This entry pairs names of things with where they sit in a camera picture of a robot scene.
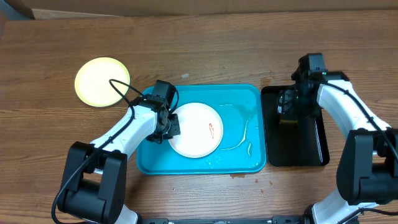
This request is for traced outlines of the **green yellow sponge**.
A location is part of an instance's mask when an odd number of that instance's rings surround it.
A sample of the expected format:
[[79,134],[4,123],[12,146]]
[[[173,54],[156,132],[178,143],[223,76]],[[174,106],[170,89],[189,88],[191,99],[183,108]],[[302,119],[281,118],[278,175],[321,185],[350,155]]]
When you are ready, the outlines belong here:
[[279,119],[280,124],[297,124],[298,119],[296,115],[291,115],[291,114],[280,114],[280,119]]

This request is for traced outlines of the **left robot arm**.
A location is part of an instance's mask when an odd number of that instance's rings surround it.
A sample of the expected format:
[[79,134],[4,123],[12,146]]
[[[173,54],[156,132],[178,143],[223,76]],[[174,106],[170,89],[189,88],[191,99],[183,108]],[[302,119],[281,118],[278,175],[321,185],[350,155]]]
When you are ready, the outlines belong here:
[[162,144],[180,134],[175,114],[179,93],[169,82],[157,80],[152,93],[128,101],[123,118],[91,143],[71,145],[60,190],[52,204],[81,223],[142,223],[125,204],[127,161],[144,140]]

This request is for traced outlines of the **green rimmed plate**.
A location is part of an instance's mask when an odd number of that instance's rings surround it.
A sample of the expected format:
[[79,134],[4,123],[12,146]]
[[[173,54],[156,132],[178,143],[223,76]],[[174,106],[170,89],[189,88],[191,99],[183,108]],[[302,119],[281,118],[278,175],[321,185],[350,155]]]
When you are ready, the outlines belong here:
[[110,79],[130,84],[127,68],[110,57],[100,57],[86,62],[75,77],[75,92],[79,99],[94,107],[111,106],[122,96],[110,85]]

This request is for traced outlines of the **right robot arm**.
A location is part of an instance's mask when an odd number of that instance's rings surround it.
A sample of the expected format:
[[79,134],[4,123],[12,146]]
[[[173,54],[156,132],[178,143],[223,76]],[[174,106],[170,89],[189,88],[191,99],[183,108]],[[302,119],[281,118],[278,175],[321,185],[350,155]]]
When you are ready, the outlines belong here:
[[336,189],[309,206],[302,222],[356,223],[364,212],[396,216],[377,206],[397,200],[397,130],[366,106],[343,72],[326,69],[321,53],[301,57],[291,79],[294,85],[277,97],[281,118],[298,121],[325,110],[346,139]]

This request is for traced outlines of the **pink rimmed white plate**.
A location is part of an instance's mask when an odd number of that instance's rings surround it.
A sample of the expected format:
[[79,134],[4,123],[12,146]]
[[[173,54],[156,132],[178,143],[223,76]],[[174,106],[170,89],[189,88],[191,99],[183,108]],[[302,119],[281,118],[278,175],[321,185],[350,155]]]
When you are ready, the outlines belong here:
[[221,143],[223,122],[220,115],[203,103],[187,103],[176,109],[180,134],[169,140],[175,152],[188,158],[211,154]]

